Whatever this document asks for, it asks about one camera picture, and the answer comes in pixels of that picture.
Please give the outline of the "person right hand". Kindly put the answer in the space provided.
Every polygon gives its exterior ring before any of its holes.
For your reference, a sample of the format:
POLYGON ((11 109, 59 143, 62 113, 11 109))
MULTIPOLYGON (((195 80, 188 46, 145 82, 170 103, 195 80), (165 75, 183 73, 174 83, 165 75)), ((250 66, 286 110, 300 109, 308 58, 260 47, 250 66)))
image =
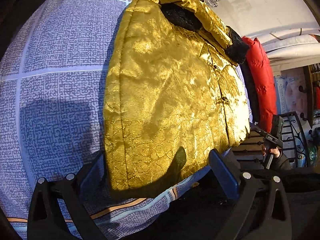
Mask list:
POLYGON ((262 155, 265 156, 267 154, 272 154, 274 158, 279 158, 280 156, 280 151, 279 149, 276 147, 276 148, 269 148, 267 149, 265 145, 262 145, 261 146, 261 152, 262 152, 262 155))

